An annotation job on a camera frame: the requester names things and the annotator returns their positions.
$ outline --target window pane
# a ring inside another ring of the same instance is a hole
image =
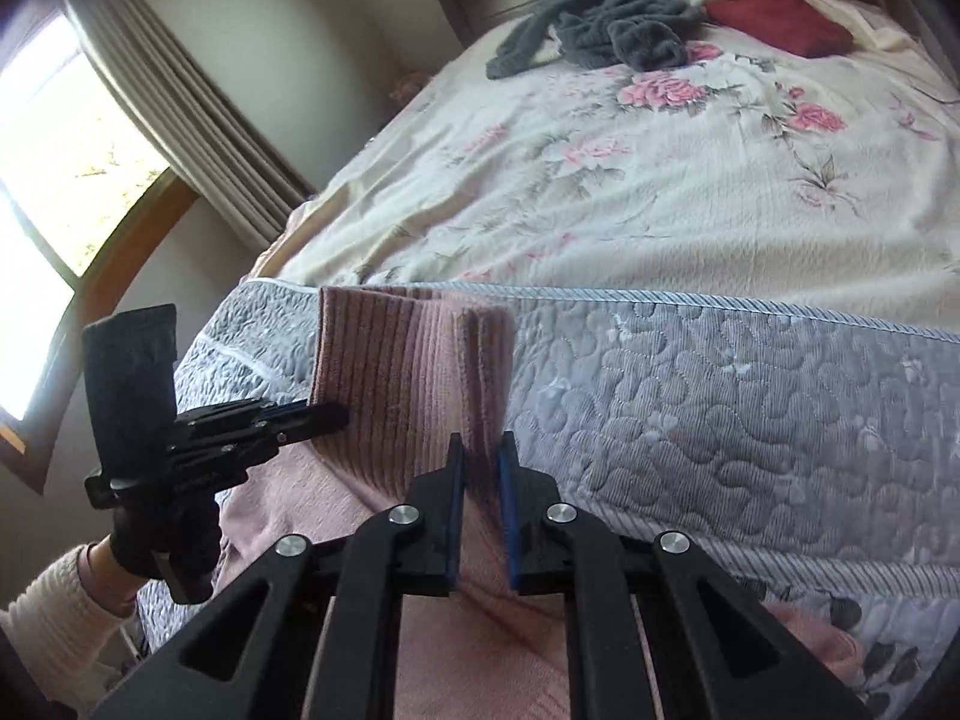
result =
[[[0,196],[0,406],[22,419],[73,296]]]
[[[65,17],[4,69],[0,179],[76,274],[165,167],[78,53]]]

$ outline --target wooden window frame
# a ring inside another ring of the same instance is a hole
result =
[[[36,493],[43,493],[56,436],[83,371],[83,327],[116,310],[136,274],[196,199],[198,194],[170,169],[147,187],[83,275],[73,276],[73,298],[50,341],[24,418],[0,409],[0,463]]]

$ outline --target person's hand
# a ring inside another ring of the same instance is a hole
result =
[[[194,580],[213,572],[220,557],[220,507],[212,495],[176,502],[167,509],[113,510],[110,550],[123,570],[144,579],[164,579],[157,555],[176,574]]]

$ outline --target metal screw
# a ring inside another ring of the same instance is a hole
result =
[[[401,503],[390,509],[388,519],[395,525],[413,525],[419,519],[419,509],[416,506]]]
[[[546,509],[546,518],[551,522],[558,522],[560,525],[565,525],[568,522],[573,522],[573,520],[577,518],[577,509],[568,503],[555,503],[549,509]]]
[[[661,536],[661,549],[671,555],[683,555],[690,548],[690,539],[683,533],[668,531]]]
[[[284,536],[277,541],[274,551],[283,557],[296,557],[306,550],[307,541],[303,536]]]

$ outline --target floral bedspread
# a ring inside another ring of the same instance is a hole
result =
[[[706,26],[682,69],[491,81],[503,25],[254,273],[744,295],[960,330],[960,95],[890,20],[832,7],[901,39],[807,60]]]

